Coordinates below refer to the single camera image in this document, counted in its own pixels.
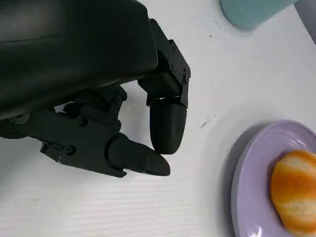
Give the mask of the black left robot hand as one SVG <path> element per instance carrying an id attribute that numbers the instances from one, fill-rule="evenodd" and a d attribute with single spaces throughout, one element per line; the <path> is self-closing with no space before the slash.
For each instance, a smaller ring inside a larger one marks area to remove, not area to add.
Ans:
<path id="1" fill-rule="evenodd" d="M 0 135 L 31 137 L 63 165 L 122 178 L 168 176 L 180 147 L 191 70 L 136 0 L 3 0 Z M 137 81 L 147 93 L 152 146 L 121 133 Z"/>

